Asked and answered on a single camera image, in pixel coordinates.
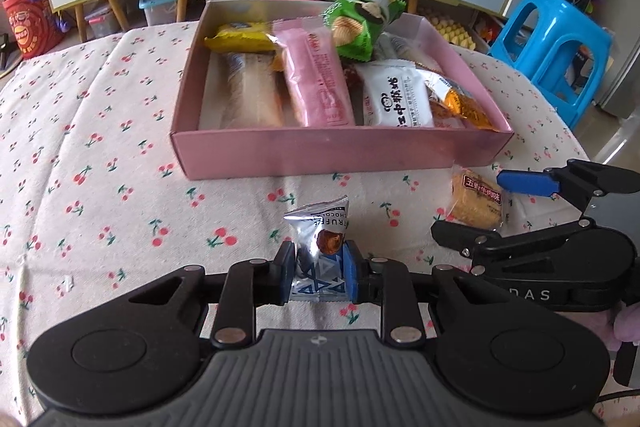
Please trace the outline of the pink gloved right hand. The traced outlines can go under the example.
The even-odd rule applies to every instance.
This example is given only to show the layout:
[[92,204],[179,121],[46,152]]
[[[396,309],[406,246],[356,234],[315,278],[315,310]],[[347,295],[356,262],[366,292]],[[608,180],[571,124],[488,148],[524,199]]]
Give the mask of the pink gloved right hand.
[[638,346],[640,341],[640,303],[605,312],[604,343],[618,351],[623,343]]

